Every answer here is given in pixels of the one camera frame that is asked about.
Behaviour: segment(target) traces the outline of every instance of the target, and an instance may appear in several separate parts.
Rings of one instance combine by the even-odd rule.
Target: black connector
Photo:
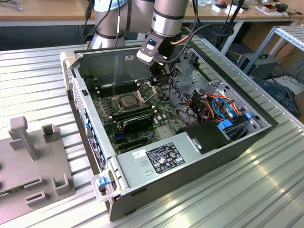
[[[232,104],[234,102],[234,100],[228,101],[228,105]]]

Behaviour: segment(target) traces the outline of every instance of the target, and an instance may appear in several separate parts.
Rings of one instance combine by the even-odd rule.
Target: power supply label
[[[146,154],[158,174],[185,163],[185,160],[172,142],[147,151]]]

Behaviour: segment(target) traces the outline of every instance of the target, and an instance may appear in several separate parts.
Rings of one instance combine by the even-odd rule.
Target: aluminum table
[[[0,138],[8,137],[13,116],[24,115],[29,131],[48,123],[59,126],[76,186],[75,195],[2,227],[304,227],[303,124],[209,42],[193,41],[280,125],[238,159],[115,222],[95,199],[59,61],[62,51],[86,47],[0,52]],[[200,67],[211,79],[217,77],[206,64]]]

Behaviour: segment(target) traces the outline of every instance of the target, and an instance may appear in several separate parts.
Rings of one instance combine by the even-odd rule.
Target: blue latch
[[[105,186],[105,185],[108,185],[109,183],[111,183],[111,180],[110,180],[110,178],[109,178],[108,176],[106,176],[106,177],[101,177],[101,178],[99,178],[98,181],[97,181],[97,186],[98,186],[99,188],[101,188],[101,187],[103,187],[103,186]]]
[[[231,127],[233,124],[230,122],[230,120],[223,120],[221,122],[219,122],[219,127],[222,130],[225,130],[228,127]]]
[[[249,119],[249,120],[252,118],[252,115],[251,115],[250,113],[245,113],[245,116],[246,116],[246,118]]]

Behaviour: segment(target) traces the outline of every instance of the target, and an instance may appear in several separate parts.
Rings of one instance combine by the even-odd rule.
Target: wooden table
[[[46,26],[46,25],[81,25],[84,24],[87,0],[18,0],[23,11],[0,6],[0,26]],[[223,22],[227,18],[225,13],[216,13],[211,6],[199,7],[199,18],[202,22]],[[230,36],[222,53],[226,54],[242,24],[247,21],[292,21],[296,25],[303,15],[269,17],[250,5],[248,11],[239,14],[235,19],[235,33]],[[188,3],[184,22],[193,22],[194,12],[192,3]],[[92,13],[88,24],[95,24],[95,15]]]

